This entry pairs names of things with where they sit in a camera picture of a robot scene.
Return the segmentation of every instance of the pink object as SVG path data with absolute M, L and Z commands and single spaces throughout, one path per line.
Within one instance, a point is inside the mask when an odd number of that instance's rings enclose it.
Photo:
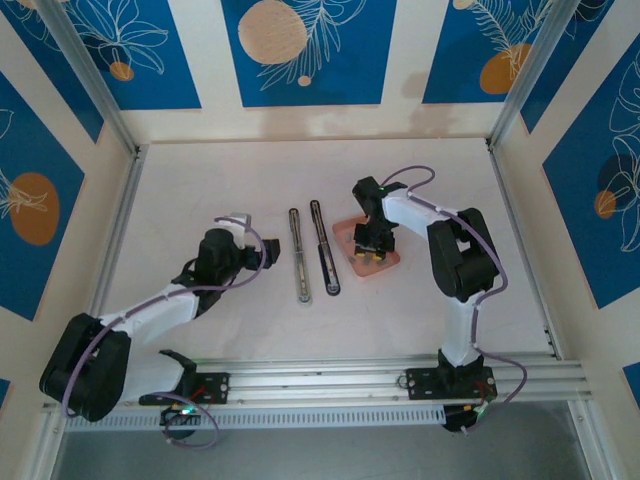
M 367 217 L 349 218 L 334 224 L 332 227 L 342 255 L 358 277 L 367 278 L 400 263 L 398 252 L 387 253 L 384 260 L 375 260 L 371 253 L 365 254 L 364 257 L 357 256 L 355 254 L 356 244 L 353 240 L 353 233 L 358 223 L 367 223 Z

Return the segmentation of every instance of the metal tool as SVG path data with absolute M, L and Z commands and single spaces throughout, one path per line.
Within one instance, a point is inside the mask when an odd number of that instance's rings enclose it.
M 300 235 L 300 212 L 297 208 L 289 210 L 289 225 L 293 234 L 294 261 L 296 264 L 296 284 L 298 289 L 298 301 L 303 305 L 311 304 L 311 289 L 309 287 L 309 274 L 307 262 L 304 259 L 302 249 L 302 236 Z
M 333 263 L 333 255 L 331 255 L 331 248 L 327 240 L 327 232 L 322 222 L 320 202 L 317 200 L 311 200 L 311 217 L 318 233 L 318 254 L 320 255 L 320 265 L 322 265 L 322 273 L 324 274 L 324 285 L 327 293 L 335 296 L 340 293 L 340 282 L 338 281 L 336 265 Z

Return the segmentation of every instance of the white table surface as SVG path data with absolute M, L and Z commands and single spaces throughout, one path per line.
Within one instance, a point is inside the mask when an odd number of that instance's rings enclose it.
M 197 255 L 213 218 L 246 212 L 263 238 L 280 239 L 277 264 L 249 285 L 226 292 L 205 315 L 169 332 L 159 347 L 192 358 L 351 358 L 436 353 L 444 338 L 445 297 L 435 285 L 427 244 L 396 229 L 400 265 L 362 281 L 333 238 L 342 293 L 329 297 L 318 260 L 309 201 L 325 225 L 358 215 L 351 189 L 411 164 L 430 165 L 434 182 L 419 194 L 443 206 L 482 211 L 510 276 L 488 300 L 479 342 L 488 351 L 547 353 L 545 319 L 536 300 L 484 140 L 342 140 L 151 145 L 105 313 L 161 290 Z M 417 171 L 401 176 L 408 184 Z M 301 212 L 313 305 L 296 301 L 288 210 Z M 247 235 L 248 243 L 252 240 Z M 243 272 L 239 280 L 246 278 Z

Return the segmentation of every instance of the gray floor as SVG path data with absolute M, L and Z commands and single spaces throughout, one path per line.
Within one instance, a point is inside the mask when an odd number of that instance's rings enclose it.
M 155 432 L 67 434 L 54 479 L 590 478 L 565 404 L 514 404 L 465 438 L 437 426 L 222 432 L 204 452 Z M 199 432 L 202 441 L 211 432 Z

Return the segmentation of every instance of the purple cable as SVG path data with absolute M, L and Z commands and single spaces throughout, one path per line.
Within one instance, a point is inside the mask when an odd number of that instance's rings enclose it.
M 93 351 L 98 347 L 102 339 L 117 325 L 124 322 L 126 319 L 128 319 L 132 315 L 136 315 L 142 312 L 143 310 L 146 310 L 147 308 L 155 305 L 156 303 L 162 302 L 164 300 L 168 300 L 173 297 L 177 297 L 178 295 L 185 295 L 187 293 L 202 292 L 202 291 L 223 291 L 224 292 L 226 290 L 231 290 L 232 288 L 240 288 L 245 286 L 247 283 L 253 281 L 260 274 L 260 272 L 264 268 L 264 264 L 266 262 L 267 256 L 266 256 L 266 247 L 264 245 L 264 242 L 262 241 L 262 238 L 258 234 L 258 232 L 256 232 L 253 228 L 251 228 L 246 223 L 240 222 L 234 218 L 218 217 L 218 218 L 215 218 L 213 221 L 214 222 L 226 221 L 230 223 L 235 223 L 236 225 L 240 225 L 244 227 L 245 230 L 247 230 L 256 238 L 258 245 L 260 246 L 260 251 L 262 252 L 262 255 L 260 258 L 260 265 L 258 265 L 257 270 L 253 273 L 253 275 L 251 275 L 246 280 L 243 280 L 242 282 L 236 283 L 233 285 L 229 284 L 229 285 L 223 285 L 223 286 L 215 286 L 215 285 L 198 286 L 198 287 L 191 287 L 191 288 L 183 288 L 181 290 L 175 290 L 167 295 L 158 295 L 157 297 L 151 298 L 146 302 L 136 307 L 133 307 L 131 310 L 127 311 L 123 316 L 118 317 L 112 322 L 110 322 L 106 327 L 100 330 L 100 333 L 98 333 L 98 335 L 96 335 L 96 337 L 91 341 L 91 343 L 89 343 L 89 346 L 85 349 L 85 351 L 80 356 L 78 363 L 76 363 L 76 366 L 74 367 L 73 372 L 71 372 L 71 376 L 69 377 L 69 382 L 67 383 L 67 388 L 65 389 L 64 395 L 62 396 L 62 415 L 63 416 L 65 416 L 66 418 L 73 418 L 77 416 L 77 414 L 71 413 L 69 411 L 69 399 L 71 398 L 71 392 L 73 392 L 73 388 L 75 387 L 75 384 L 78 381 L 78 377 L 80 376 L 80 371 L 82 370 L 82 367 L 85 365 L 85 363 L 87 363 L 87 360 L 89 359 Z M 178 401 L 187 403 L 187 404 L 189 404 L 190 402 L 189 399 L 182 398 L 182 397 L 180 397 Z
M 527 368 L 522 365 L 520 362 L 517 362 L 516 360 L 512 360 L 510 358 L 506 358 L 503 357 L 501 355 L 496 355 L 494 353 L 488 353 L 485 352 L 484 350 L 482 350 L 479 346 L 478 346 L 478 315 L 479 315 L 479 309 L 480 309 L 480 304 L 482 302 L 484 302 L 485 300 L 487 300 L 490 297 L 493 297 L 494 295 L 497 295 L 499 293 L 504 292 L 507 287 L 509 286 L 509 279 L 507 278 L 507 272 L 505 271 L 504 267 L 502 266 L 502 263 L 500 262 L 500 259 L 498 258 L 498 255 L 493 251 L 493 249 L 491 248 L 491 246 L 487 243 L 487 241 L 482 238 L 482 236 L 473 228 L 471 227 L 471 225 L 469 225 L 467 222 L 465 222 L 463 219 L 461 219 L 460 217 L 458 217 L 457 215 L 447 212 L 444 209 L 441 209 L 440 207 L 438 207 L 437 205 L 434 205 L 432 203 L 427 202 L 426 200 L 423 200 L 419 197 L 416 197 L 414 195 L 412 195 L 412 191 L 415 190 L 416 188 L 422 186 L 422 185 L 426 185 L 427 183 L 431 182 L 434 177 L 435 177 L 435 171 L 427 166 L 424 165 L 412 165 L 410 167 L 405 167 L 402 168 L 400 170 L 398 170 L 397 172 L 393 173 L 392 175 L 390 175 L 384 182 L 382 182 L 382 185 L 385 185 L 389 180 L 391 180 L 393 177 L 395 177 L 396 175 L 406 172 L 407 170 L 414 170 L 414 169 L 421 169 L 421 170 L 428 170 L 429 172 L 431 172 L 431 178 L 429 178 L 428 180 L 424 181 L 424 182 L 420 182 L 420 183 L 416 183 L 415 185 L 413 185 L 412 187 L 410 187 L 407 191 L 407 195 L 409 197 L 409 200 L 411 200 L 412 202 L 417 203 L 418 205 L 422 205 L 423 207 L 426 207 L 430 210 L 434 210 L 435 212 L 437 212 L 438 214 L 445 216 L 447 218 L 450 218 L 451 220 L 453 220 L 454 222 L 456 222 L 458 225 L 460 225 L 464 230 L 466 230 L 467 232 L 469 232 L 471 234 L 471 236 L 480 244 L 480 246 L 484 249 L 485 252 L 487 252 L 487 255 L 489 255 L 489 257 L 491 258 L 491 260 L 493 261 L 493 263 L 495 264 L 496 268 L 498 269 L 498 272 L 500 273 L 500 276 L 502 277 L 502 285 L 500 285 L 498 288 L 495 288 L 493 290 L 489 290 L 488 292 L 485 292 L 484 294 L 482 294 L 478 300 L 476 301 L 474 308 L 473 308 L 473 314 L 471 317 L 471 345 L 473 346 L 473 348 L 475 349 L 476 352 L 478 352 L 480 355 L 486 357 L 486 358 L 490 358 L 492 360 L 496 360 L 498 362 L 502 362 L 502 363 L 508 363 L 509 365 L 513 365 L 514 367 L 519 368 L 522 371 L 522 380 L 520 381 L 520 384 L 513 390 L 513 392 L 511 392 L 507 398 L 505 398 L 504 402 L 502 402 L 501 406 L 505 406 L 507 405 L 511 400 L 513 400 L 513 398 L 518 395 L 518 393 L 520 393 L 520 391 L 524 388 L 524 385 L 527 383 L 527 379 L 528 379 L 528 372 L 527 372 Z M 468 428 L 467 430 L 473 430 L 474 428 L 477 428 L 479 424 L 474 425 L 473 427 Z
M 178 440 L 176 440 L 174 438 L 171 438 L 169 436 L 169 425 L 171 424 L 171 420 L 173 420 L 173 419 L 171 419 L 165 424 L 164 430 L 162 431 L 162 433 L 164 434 L 164 436 L 167 439 L 168 443 L 170 443 L 171 445 L 174 445 L 176 447 L 189 448 L 191 450 L 206 450 L 207 448 L 211 448 L 216 443 L 218 443 L 218 437 L 220 436 L 220 427 L 218 427 L 218 422 L 216 422 L 216 419 L 213 418 L 213 415 L 211 415 L 211 413 L 209 413 L 209 410 L 207 410 L 205 408 L 202 408 L 201 405 L 198 405 L 197 403 L 195 403 L 192 400 L 189 400 L 188 398 L 181 397 L 180 395 L 176 395 L 174 393 L 154 392 L 151 395 L 156 395 L 158 397 L 164 397 L 164 398 L 168 398 L 170 400 L 175 400 L 175 401 L 180 402 L 180 403 L 186 403 L 187 405 L 191 405 L 196 410 L 199 410 L 205 417 L 207 417 L 209 420 L 211 420 L 211 423 L 213 423 L 213 426 L 215 427 L 215 430 L 216 430 L 216 436 L 210 442 L 200 443 L 200 444 L 196 444 L 196 445 L 189 445 L 188 443 L 180 442 L 180 441 L 178 441 Z

